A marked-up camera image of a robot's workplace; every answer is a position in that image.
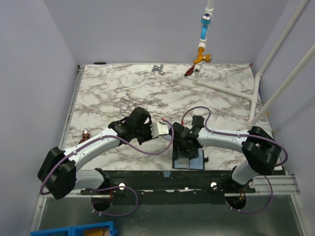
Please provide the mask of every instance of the cable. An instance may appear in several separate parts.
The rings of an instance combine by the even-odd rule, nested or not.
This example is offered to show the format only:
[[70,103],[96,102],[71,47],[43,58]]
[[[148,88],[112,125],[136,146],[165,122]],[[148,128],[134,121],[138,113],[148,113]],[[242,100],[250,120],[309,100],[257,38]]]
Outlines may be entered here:
[[197,109],[197,108],[202,108],[202,109],[206,109],[209,114],[208,114],[208,117],[206,118],[206,121],[205,121],[205,129],[211,133],[214,133],[214,134],[219,134],[219,135],[225,135],[225,136],[233,136],[233,137],[250,137],[250,138],[256,138],[256,139],[261,139],[261,140],[264,140],[264,141],[267,141],[267,142],[271,142],[272,144],[278,146],[280,149],[283,150],[284,154],[285,154],[285,158],[284,160],[277,164],[276,166],[281,166],[283,165],[285,162],[287,162],[288,158],[289,158],[289,154],[287,152],[287,150],[284,148],[283,145],[279,144],[278,142],[274,141],[274,140],[271,140],[271,139],[267,139],[267,138],[264,138],[264,137],[260,137],[258,135],[253,135],[253,134],[233,134],[233,133],[225,133],[225,132],[219,132],[219,131],[215,131],[215,130],[212,130],[212,129],[209,129],[208,126],[207,126],[207,123],[208,123],[208,120],[210,119],[210,116],[211,116],[211,110],[207,107],[204,107],[204,106],[198,106],[198,107],[193,107],[191,109],[189,109],[188,111],[185,112],[185,114],[183,115],[182,117],[182,121],[181,121],[181,124],[183,125],[184,123],[184,118],[185,116],[188,114],[188,112],[194,110],[194,109]]
[[93,191],[100,192],[100,191],[108,191],[108,190],[117,189],[117,188],[126,188],[126,189],[129,189],[129,190],[134,194],[134,196],[136,197],[136,203],[135,203],[133,209],[132,209],[131,211],[129,211],[128,213],[125,213],[125,214],[120,214],[120,215],[109,214],[109,213],[104,213],[104,212],[95,210],[95,209],[94,209],[94,203],[91,202],[91,206],[92,206],[92,208],[93,208],[92,213],[97,212],[97,213],[99,213],[100,215],[107,215],[107,216],[114,216],[114,217],[123,217],[123,216],[127,216],[127,215],[130,215],[130,214],[134,213],[134,211],[135,211],[135,210],[137,209],[137,207],[138,207],[138,196],[137,196],[136,191],[134,191],[132,188],[127,187],[127,186],[124,186],[124,187],[115,186],[115,187],[110,187],[110,188],[93,189]]
[[[162,121],[165,121],[168,125],[170,125],[171,127],[171,131],[172,131],[172,134],[171,134],[171,141],[169,142],[169,144],[167,145],[167,147],[162,150],[162,151],[158,151],[158,152],[147,152],[147,151],[143,151],[137,147],[135,147],[134,145],[130,144],[129,142],[127,142],[126,140],[118,137],[118,136],[114,136],[114,135],[104,135],[102,136],[102,138],[97,138],[97,139],[93,139],[93,140],[90,140],[88,142],[85,142],[82,146],[78,147],[75,152],[79,152],[81,151],[82,149],[86,148],[87,146],[91,145],[92,143],[96,142],[96,141],[99,141],[99,140],[102,140],[102,139],[106,139],[106,138],[114,138],[114,139],[118,139],[120,141],[122,141],[124,144],[127,144],[128,146],[132,147],[133,149],[135,149],[136,151],[140,152],[140,153],[143,153],[143,154],[146,154],[146,155],[159,155],[165,151],[167,151],[170,146],[172,145],[173,143],[173,140],[174,140],[174,128],[171,124],[171,122],[169,122],[168,120],[165,120],[165,119],[162,119]],[[61,159],[52,169],[51,171],[48,173],[48,175],[46,176],[45,180],[43,181],[42,185],[40,186],[40,189],[39,189],[39,193],[41,195],[47,195],[47,194],[50,194],[50,191],[48,192],[43,192],[44,190],[44,187],[46,185],[46,183],[48,182],[48,179],[50,178],[50,176],[53,174],[53,172],[65,161],[67,160],[69,157],[73,156],[74,155],[74,152],[71,152],[69,153],[67,156],[65,156],[63,159]]]
[[230,205],[227,201],[225,201],[226,204],[230,207],[230,209],[231,209],[232,211],[235,211],[235,212],[241,213],[241,214],[256,214],[256,213],[260,213],[260,212],[264,211],[265,209],[267,209],[267,208],[271,205],[271,203],[272,203],[272,201],[273,201],[273,199],[274,199],[274,190],[272,189],[271,182],[270,182],[270,180],[267,178],[267,176],[264,176],[264,177],[265,177],[266,180],[268,181],[268,184],[269,184],[269,187],[270,187],[270,191],[271,191],[270,199],[269,199],[269,202],[267,203],[266,206],[264,206],[262,209],[259,209],[259,210],[256,210],[256,211],[242,211],[242,210],[238,210],[238,209],[235,209],[235,208],[231,207],[231,205]]

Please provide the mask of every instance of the blue plastic crate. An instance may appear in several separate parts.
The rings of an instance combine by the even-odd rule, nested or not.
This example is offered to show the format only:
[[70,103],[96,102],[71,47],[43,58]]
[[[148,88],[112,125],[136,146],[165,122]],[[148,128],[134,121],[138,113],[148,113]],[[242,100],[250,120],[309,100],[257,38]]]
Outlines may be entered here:
[[33,231],[30,236],[83,236],[85,230],[98,229],[98,228],[109,228],[110,236],[115,236],[117,234],[117,229],[114,226],[113,221],[89,224],[89,225],[79,225],[72,227],[57,228],[51,230],[41,230]]

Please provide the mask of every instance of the wall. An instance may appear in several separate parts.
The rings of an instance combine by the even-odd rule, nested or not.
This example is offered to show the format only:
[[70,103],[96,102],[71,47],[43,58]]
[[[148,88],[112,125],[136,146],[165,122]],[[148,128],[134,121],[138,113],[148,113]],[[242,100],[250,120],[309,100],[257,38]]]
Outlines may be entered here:
[[[79,64],[192,63],[207,0],[45,3]],[[217,0],[206,50],[213,63],[253,62],[287,3]]]
[[0,7],[0,232],[26,236],[78,68],[42,0]]
[[[275,44],[281,31],[299,4],[291,0],[256,59],[257,72]],[[266,102],[289,75],[304,54],[315,43],[315,0],[310,0],[297,22],[266,69],[260,84],[262,100]],[[290,87],[268,112],[277,141],[290,155],[285,168],[296,175],[304,207],[315,232],[315,59],[298,75]]]

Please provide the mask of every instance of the gray floor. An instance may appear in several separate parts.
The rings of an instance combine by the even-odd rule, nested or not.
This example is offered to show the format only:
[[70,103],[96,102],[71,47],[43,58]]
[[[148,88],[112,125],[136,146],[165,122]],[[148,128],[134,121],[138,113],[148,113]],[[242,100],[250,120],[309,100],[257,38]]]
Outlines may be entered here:
[[[246,210],[258,209],[269,197],[250,197]],[[290,196],[275,196],[259,214],[232,212],[226,205],[141,205],[127,217],[92,214],[90,198],[47,200],[40,229],[114,221],[119,236],[300,236]],[[108,212],[128,212],[132,206],[113,206]]]

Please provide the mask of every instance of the white marble surface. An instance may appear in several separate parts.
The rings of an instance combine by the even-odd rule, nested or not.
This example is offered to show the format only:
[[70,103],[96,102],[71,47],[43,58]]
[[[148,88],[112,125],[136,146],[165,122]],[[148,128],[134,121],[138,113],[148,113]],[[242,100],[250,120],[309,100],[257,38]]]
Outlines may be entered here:
[[[115,120],[128,116],[141,106],[148,110],[152,120],[161,118],[174,122],[180,121],[188,109],[206,106],[212,111],[208,126],[226,130],[247,130],[246,122],[250,113],[250,102],[246,99],[197,86],[192,76],[184,73],[191,65],[164,65],[164,76],[151,72],[152,64],[87,65],[73,111],[66,148],[78,144],[82,130],[90,130],[91,136],[100,133]],[[203,81],[251,94],[254,80],[248,64],[204,65],[200,73]],[[203,115],[207,111],[197,109],[187,116]],[[258,125],[271,133],[266,117]],[[162,150],[167,140],[158,138],[140,146],[145,151]],[[112,149],[91,162],[83,169],[100,167],[105,170],[171,170],[172,148],[159,156],[141,154],[126,145]],[[231,170],[245,160],[243,154],[207,147],[205,155],[209,162],[206,170]]]

